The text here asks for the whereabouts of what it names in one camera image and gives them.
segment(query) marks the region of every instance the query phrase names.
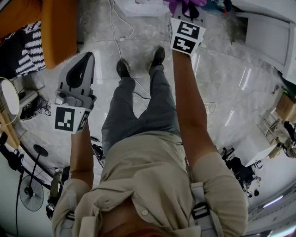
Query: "electric fan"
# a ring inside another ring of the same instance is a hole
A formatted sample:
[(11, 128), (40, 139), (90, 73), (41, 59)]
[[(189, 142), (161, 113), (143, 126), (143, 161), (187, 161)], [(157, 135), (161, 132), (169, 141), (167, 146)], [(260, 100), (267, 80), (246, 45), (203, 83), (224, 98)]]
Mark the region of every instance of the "electric fan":
[(42, 185), (35, 179), (31, 180), (30, 175), (23, 178), (20, 184), (19, 196), (24, 206), (31, 212), (36, 212), (42, 207)]
[(19, 189), (19, 196), (22, 203), (31, 212), (38, 211), (43, 204), (43, 187), (37, 180), (34, 179), (34, 172), (40, 155), (48, 156), (48, 152), (39, 145), (34, 145), (34, 150), (38, 153), (38, 156), (32, 175), (28, 175), (23, 178)]

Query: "strap buckle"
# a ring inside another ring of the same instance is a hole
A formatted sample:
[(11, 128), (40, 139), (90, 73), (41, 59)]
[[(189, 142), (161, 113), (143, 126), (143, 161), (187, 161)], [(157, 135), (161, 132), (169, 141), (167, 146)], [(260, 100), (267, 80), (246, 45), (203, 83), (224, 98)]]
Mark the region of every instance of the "strap buckle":
[(200, 219), (210, 214), (209, 205), (206, 202), (197, 203), (192, 210), (193, 219)]

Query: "black shoe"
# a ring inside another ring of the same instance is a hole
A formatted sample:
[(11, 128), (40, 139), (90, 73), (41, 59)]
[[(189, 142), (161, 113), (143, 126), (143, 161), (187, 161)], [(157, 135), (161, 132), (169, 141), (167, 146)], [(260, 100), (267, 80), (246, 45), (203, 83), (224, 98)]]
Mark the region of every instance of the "black shoe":
[(165, 49), (163, 47), (160, 46), (157, 49), (155, 49), (155, 51), (153, 53), (153, 60), (152, 60), (152, 63), (150, 65), (148, 71), (150, 72), (150, 69), (152, 67), (162, 65), (163, 61), (165, 60), (165, 57), (166, 57), (166, 53), (165, 53)]
[(119, 60), (117, 62), (116, 71), (117, 71), (118, 75), (120, 76), (120, 78), (130, 77), (129, 65), (124, 60)]

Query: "ceiling light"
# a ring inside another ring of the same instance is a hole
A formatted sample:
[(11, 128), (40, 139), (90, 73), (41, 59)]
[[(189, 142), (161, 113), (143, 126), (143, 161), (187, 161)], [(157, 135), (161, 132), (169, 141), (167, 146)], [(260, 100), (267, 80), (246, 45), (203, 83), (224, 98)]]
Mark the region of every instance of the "ceiling light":
[(275, 203), (275, 202), (279, 201), (279, 200), (282, 199), (282, 198), (283, 198), (283, 195), (282, 195), (282, 196), (279, 196), (277, 199), (275, 199), (275, 200), (273, 200), (273, 201), (271, 201), (271, 202), (265, 204), (265, 205), (263, 206), (263, 208), (266, 208), (267, 206), (271, 205), (272, 203)]

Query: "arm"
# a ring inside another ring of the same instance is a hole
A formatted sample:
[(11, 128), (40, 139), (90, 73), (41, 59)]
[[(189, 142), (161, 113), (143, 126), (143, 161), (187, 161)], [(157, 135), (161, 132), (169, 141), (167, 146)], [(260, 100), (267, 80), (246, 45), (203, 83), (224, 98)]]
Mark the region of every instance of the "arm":
[(203, 155), (217, 152), (208, 132), (207, 113), (199, 94), (191, 61), (173, 50), (176, 108), (186, 157), (191, 167)]
[(71, 135), (70, 170), (72, 179), (79, 179), (93, 187), (93, 150), (88, 122), (83, 131)]
[(66, 220), (71, 220), (67, 217), (68, 213), (74, 213), (83, 195), (93, 187), (93, 151), (88, 122), (80, 133), (71, 135), (71, 145), (70, 170), (72, 177), (65, 181), (61, 197), (55, 207), (52, 217), (54, 237), (60, 236), (61, 231), (72, 235), (71, 228), (61, 230), (60, 227)]
[(205, 198), (224, 235), (242, 236), (247, 226), (244, 193), (207, 132), (207, 114), (189, 58), (173, 51), (173, 63), (178, 121), (193, 179), (203, 182)]

